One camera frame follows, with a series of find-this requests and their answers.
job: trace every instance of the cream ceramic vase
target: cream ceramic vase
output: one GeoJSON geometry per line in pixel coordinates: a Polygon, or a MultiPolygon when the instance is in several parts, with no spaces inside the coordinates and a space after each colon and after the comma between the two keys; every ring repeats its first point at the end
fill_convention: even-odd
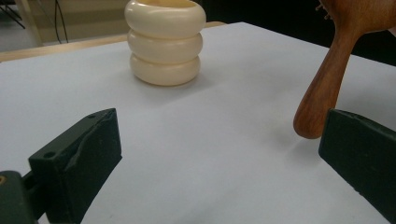
{"type": "Polygon", "coordinates": [[[125,7],[131,27],[128,45],[132,72],[160,86],[175,86],[195,78],[203,47],[200,34],[206,16],[189,0],[131,0],[125,7]]]}

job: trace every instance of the stacked ring vase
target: stacked ring vase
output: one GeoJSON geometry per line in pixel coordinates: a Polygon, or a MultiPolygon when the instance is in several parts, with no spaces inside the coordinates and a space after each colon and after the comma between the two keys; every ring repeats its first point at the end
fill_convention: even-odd
{"type": "Polygon", "coordinates": [[[200,71],[201,30],[206,15],[190,0],[131,0],[125,7],[131,28],[127,41],[132,51],[131,70],[141,80],[176,86],[200,71]]]}

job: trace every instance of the floor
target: floor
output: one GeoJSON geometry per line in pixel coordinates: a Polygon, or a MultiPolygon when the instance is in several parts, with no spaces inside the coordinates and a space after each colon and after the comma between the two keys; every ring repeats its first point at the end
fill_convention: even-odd
{"type": "MultiPolygon", "coordinates": [[[[18,12],[16,6],[10,7],[18,12]]],[[[0,52],[34,47],[35,41],[29,38],[27,31],[0,10],[0,52]]]]}

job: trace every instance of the screw hole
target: screw hole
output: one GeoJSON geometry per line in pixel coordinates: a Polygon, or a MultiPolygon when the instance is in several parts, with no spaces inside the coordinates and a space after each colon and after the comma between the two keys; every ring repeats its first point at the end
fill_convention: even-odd
{"type": "Polygon", "coordinates": [[[47,152],[44,154],[44,158],[49,159],[55,156],[55,152],[47,152]]]}
{"type": "Polygon", "coordinates": [[[3,175],[0,175],[0,185],[3,185],[4,183],[6,183],[7,178],[3,175]]]}

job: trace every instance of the hairbrush bristles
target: hairbrush bristles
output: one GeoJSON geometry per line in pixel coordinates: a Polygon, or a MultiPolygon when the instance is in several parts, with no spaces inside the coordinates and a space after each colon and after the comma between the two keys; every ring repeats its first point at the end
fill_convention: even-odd
{"type": "MultiPolygon", "coordinates": [[[[323,8],[326,12],[327,12],[327,9],[326,9],[326,7],[325,6],[323,6],[323,4],[321,4],[321,2],[320,2],[320,5],[319,6],[317,6],[316,8],[315,8],[315,10],[316,11],[319,11],[321,8],[323,8]]],[[[325,20],[328,20],[328,19],[330,19],[330,20],[332,20],[332,17],[330,16],[330,14],[329,13],[327,13],[327,15],[326,16],[324,16],[324,19],[325,20]]]]}

